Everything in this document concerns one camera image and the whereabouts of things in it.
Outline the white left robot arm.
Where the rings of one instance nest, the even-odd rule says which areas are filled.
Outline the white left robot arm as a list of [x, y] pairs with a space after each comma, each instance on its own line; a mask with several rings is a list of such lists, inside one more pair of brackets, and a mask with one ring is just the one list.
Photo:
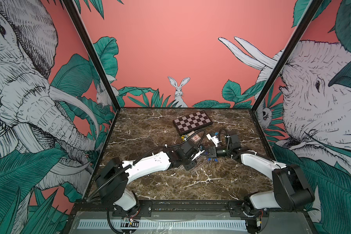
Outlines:
[[119, 158], [114, 158], [98, 174], [95, 180], [97, 189], [89, 199], [93, 200], [98, 195], [101, 204], [107, 207], [119, 206], [128, 216], [136, 214], [140, 209], [140, 202], [134, 192], [126, 188], [128, 184], [152, 173], [180, 166], [189, 171], [195, 167], [197, 158], [202, 153], [202, 146], [193, 141], [185, 141], [156, 147], [138, 160], [120, 161]]

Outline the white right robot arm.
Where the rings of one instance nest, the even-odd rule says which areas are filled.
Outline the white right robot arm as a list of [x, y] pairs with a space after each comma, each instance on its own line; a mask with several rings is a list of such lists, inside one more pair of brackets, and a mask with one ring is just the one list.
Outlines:
[[273, 190], [253, 193], [244, 199], [242, 208], [246, 216], [266, 209], [292, 212], [314, 202], [315, 193], [300, 166], [266, 159], [253, 149], [243, 147], [237, 135], [225, 136], [225, 145], [221, 145], [219, 135], [207, 134], [207, 139], [214, 144], [206, 150], [208, 157], [230, 158], [271, 180]]

